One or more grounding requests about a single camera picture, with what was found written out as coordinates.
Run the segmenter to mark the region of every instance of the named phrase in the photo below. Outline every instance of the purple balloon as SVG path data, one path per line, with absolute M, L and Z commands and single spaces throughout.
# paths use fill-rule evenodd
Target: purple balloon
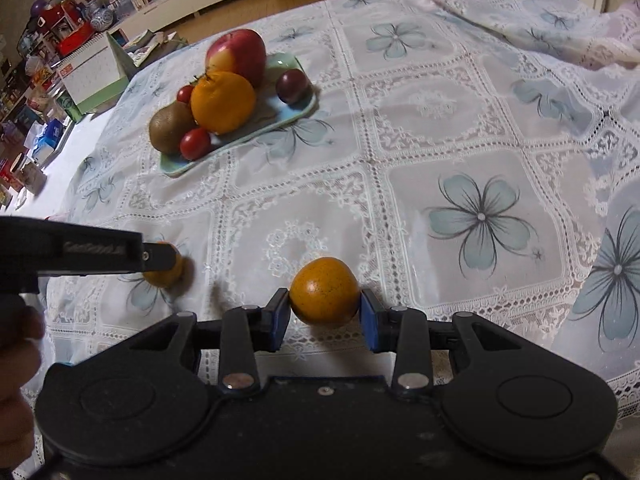
M 31 5 L 31 10 L 30 10 L 31 17 L 37 18 L 38 16 L 40 16 L 46 5 L 47 5 L 46 0 L 36 0 Z

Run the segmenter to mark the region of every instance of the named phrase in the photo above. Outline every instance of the jar lid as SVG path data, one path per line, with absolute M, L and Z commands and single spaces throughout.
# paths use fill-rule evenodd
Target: jar lid
M 11 173 L 15 173 L 15 171 L 17 171 L 20 168 L 20 166 L 22 165 L 24 159 L 25 159 L 24 153 L 18 153 L 18 155 L 15 157 L 14 163 L 11 165 L 11 169 L 9 169 L 9 171 L 11 171 Z

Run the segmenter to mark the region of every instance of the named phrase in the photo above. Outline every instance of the floral tablecloth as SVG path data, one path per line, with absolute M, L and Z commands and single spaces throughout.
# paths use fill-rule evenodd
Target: floral tablecloth
M 250 27 L 268 51 L 298 56 L 318 110 L 176 179 L 146 126 L 203 71 L 211 40 L 153 64 L 64 211 L 170 241 L 190 272 L 169 291 L 139 275 L 51 280 L 45 367 L 172 312 L 264 304 L 332 255 L 386 304 L 441 320 L 471 310 L 600 374 L 620 402 L 607 453 L 637 474 L 639 24 L 637 2 L 599 15 L 577 0 L 327 0 L 265 18 Z M 206 352 L 205 380 L 216 362 Z M 279 354 L 260 357 L 281 374 L 388 365 L 363 350 L 356 322 L 293 320 Z

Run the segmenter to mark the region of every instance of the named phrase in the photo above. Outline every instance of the human hand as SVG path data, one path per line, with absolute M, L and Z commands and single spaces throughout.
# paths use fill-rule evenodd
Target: human hand
M 34 308 L 26 306 L 15 322 L 17 340 L 0 349 L 0 468 L 19 466 L 34 446 L 33 413 L 20 387 L 40 368 L 40 352 L 29 339 L 42 339 L 44 323 Z

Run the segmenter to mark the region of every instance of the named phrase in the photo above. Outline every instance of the wooden floor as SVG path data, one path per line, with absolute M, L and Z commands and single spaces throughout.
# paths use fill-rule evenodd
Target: wooden floor
M 195 43 L 212 34 L 240 27 L 283 10 L 294 9 L 320 0 L 227 0 L 201 11 L 197 18 L 187 18 L 169 27 L 189 43 Z

